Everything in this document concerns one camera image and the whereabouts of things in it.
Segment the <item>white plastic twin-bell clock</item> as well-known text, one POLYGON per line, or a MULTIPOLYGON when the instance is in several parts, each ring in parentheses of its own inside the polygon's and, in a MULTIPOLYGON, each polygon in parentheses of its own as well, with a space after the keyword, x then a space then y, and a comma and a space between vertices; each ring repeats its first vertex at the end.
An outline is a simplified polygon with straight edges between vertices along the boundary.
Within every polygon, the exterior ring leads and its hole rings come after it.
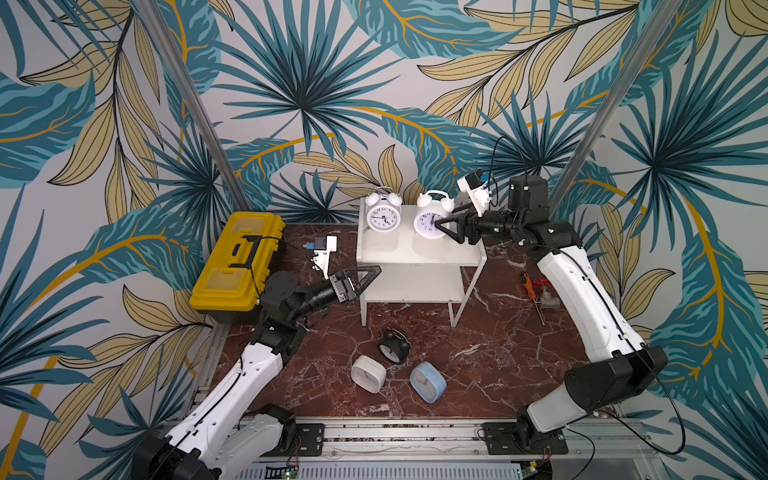
POLYGON ((445 191, 428 190, 417 197, 416 206, 413 221, 416 234, 430 240, 445 237, 446 234, 436 226, 436 222, 451 215, 455 200, 445 191))

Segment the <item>white metal twin-bell clock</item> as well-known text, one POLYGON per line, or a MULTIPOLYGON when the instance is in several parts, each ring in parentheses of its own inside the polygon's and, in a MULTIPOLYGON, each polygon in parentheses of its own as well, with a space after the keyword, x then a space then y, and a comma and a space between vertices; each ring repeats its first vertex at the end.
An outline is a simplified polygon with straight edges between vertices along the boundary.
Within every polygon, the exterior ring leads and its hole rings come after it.
POLYGON ((395 231, 401 223, 402 205, 398 193, 370 193, 364 198, 366 225, 379 233, 395 231))

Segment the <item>black twin-bell alarm clock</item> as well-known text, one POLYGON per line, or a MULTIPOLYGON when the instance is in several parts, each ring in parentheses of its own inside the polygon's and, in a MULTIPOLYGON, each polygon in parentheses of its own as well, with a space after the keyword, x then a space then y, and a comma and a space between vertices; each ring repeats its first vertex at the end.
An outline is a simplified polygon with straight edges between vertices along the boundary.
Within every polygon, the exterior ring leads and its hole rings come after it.
POLYGON ((382 355, 394 364, 402 364, 411 352, 408 338, 394 328, 387 328, 378 344, 382 355))

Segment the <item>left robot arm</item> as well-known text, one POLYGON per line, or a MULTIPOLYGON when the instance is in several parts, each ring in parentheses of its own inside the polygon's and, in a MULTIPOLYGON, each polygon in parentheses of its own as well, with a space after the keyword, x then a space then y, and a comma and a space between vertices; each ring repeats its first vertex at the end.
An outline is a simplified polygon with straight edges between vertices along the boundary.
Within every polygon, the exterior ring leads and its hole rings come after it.
POLYGON ((131 461, 133 479, 233 479, 265 453, 289 449, 292 412, 269 404, 236 426, 258 394, 298 351, 310 315, 356 300, 381 274, 378 265, 342 269, 312 285, 295 274, 271 274, 259 298, 258 322, 228 374, 164 437, 150 436, 131 461))

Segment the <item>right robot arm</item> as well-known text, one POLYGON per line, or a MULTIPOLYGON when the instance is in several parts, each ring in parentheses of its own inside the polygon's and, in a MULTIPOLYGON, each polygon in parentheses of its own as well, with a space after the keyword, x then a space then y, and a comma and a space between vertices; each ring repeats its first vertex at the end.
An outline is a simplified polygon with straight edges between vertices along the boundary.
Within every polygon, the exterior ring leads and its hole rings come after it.
POLYGON ((610 301, 572 225, 551 219, 545 179, 512 178, 502 210, 491 209, 487 185, 481 171, 461 178, 458 187, 470 201, 436 221, 436 228, 459 244, 474 245, 486 237, 516 243, 561 299, 589 359, 519 411, 512 437, 521 449, 533 451, 568 424, 644 392, 668 358, 662 348, 648 346, 610 301))

